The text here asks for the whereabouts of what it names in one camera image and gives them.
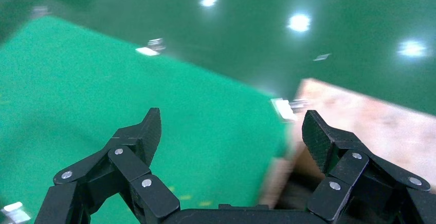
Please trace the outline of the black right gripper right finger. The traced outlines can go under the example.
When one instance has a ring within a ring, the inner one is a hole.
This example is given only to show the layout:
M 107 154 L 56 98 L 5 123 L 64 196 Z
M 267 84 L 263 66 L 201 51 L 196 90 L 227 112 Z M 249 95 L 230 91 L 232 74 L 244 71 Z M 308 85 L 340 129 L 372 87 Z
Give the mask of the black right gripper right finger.
M 435 223 L 435 195 L 424 178 L 372 153 L 357 136 L 329 126 L 308 110 L 302 138 L 325 178 L 306 209 L 336 223 L 353 200 L 372 208 L 387 223 Z

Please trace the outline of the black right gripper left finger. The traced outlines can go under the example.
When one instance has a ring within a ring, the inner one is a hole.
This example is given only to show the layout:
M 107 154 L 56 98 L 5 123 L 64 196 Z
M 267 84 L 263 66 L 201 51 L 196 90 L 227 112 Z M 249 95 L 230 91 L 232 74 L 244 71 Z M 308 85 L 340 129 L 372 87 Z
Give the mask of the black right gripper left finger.
M 158 108 L 140 123 L 117 129 L 101 150 L 56 173 L 35 222 L 90 223 L 118 194 L 140 223 L 163 223 L 180 202 L 150 169 L 160 137 Z

